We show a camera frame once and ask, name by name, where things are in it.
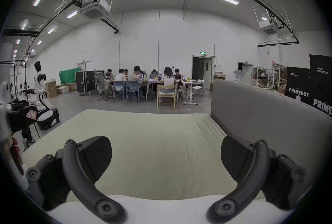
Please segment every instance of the black hair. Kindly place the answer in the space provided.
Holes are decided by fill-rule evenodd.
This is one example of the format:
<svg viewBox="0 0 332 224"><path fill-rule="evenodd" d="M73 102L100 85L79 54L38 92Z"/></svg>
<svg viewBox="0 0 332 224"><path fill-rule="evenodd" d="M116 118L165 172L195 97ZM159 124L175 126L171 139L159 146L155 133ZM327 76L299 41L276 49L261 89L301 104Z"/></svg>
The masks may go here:
<svg viewBox="0 0 332 224"><path fill-rule="evenodd" d="M164 74L168 77L174 77L172 69L168 66L165 67Z"/></svg>

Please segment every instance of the doorway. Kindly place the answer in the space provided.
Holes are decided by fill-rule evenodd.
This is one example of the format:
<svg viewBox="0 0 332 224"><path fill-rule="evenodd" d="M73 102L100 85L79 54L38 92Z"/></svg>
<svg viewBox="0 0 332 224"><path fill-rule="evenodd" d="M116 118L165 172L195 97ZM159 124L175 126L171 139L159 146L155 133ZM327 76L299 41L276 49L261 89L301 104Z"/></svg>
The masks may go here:
<svg viewBox="0 0 332 224"><path fill-rule="evenodd" d="M193 56L192 62L192 79L204 80L203 87L210 89L212 78L212 57L206 56Z"/></svg>
<svg viewBox="0 0 332 224"><path fill-rule="evenodd" d="M241 82L250 84L252 81L252 64L239 62L239 70L241 70Z"/></svg>

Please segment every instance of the white wall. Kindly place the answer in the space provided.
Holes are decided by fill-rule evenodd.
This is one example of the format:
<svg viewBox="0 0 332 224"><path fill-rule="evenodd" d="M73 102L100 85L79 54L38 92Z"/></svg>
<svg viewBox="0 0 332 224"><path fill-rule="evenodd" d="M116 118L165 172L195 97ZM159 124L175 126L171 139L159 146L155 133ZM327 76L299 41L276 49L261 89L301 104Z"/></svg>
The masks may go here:
<svg viewBox="0 0 332 224"><path fill-rule="evenodd" d="M191 77L192 55L213 56L214 44L216 64L228 79L235 78L238 61L262 65L266 60L257 48L266 41L265 34L218 15L187 11L183 20L182 10L143 10L116 15L114 22L121 26L116 35L101 21L89 23L60 38L35 60L57 83L61 70L75 68L82 60L93 60L87 63L88 70L111 68L117 73L119 68L132 71L139 65L147 72L163 72L165 66L174 66Z"/></svg>
<svg viewBox="0 0 332 224"><path fill-rule="evenodd" d="M261 52L269 53L268 66L271 67L271 61L275 61L285 66L310 68L309 54L332 56L329 32L301 31L297 35L299 44L263 47Z"/></svg>

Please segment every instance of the gray partition wall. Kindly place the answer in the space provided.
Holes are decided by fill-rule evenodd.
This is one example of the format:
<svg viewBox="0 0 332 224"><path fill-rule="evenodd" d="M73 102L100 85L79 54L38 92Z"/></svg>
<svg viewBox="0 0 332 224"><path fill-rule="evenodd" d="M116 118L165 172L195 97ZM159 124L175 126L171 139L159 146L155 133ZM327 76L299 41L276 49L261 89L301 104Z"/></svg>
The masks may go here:
<svg viewBox="0 0 332 224"><path fill-rule="evenodd" d="M265 139L306 170L303 191L321 173L331 151L332 118L295 99L216 79L211 117L227 133L255 142Z"/></svg>

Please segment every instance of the white sheet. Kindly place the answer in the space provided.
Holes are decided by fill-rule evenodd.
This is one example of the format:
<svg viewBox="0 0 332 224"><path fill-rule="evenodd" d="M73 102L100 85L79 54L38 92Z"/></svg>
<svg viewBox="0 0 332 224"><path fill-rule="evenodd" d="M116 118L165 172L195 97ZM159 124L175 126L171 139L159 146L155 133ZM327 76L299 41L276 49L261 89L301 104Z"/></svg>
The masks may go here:
<svg viewBox="0 0 332 224"><path fill-rule="evenodd" d="M85 110L37 141L22 155L34 166L44 155L107 136L112 160L96 188L105 195L179 200L227 195L236 187L222 164L226 136L207 114L143 114ZM67 201L77 201L70 193Z"/></svg>

